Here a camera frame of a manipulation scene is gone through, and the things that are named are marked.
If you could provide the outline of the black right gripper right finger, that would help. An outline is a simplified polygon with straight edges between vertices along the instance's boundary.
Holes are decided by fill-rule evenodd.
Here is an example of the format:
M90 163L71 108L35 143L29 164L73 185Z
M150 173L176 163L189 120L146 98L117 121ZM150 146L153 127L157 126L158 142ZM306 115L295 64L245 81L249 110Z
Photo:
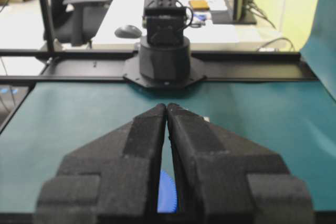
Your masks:
M174 103L167 122L181 208L201 223L314 222L305 182L278 153Z

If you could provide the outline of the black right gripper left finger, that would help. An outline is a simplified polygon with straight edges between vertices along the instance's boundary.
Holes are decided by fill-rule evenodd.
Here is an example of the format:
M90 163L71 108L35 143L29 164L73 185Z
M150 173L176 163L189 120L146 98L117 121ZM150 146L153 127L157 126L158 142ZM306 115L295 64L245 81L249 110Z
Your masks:
M39 193L34 223L141 220L156 212L166 124L158 104L66 154Z

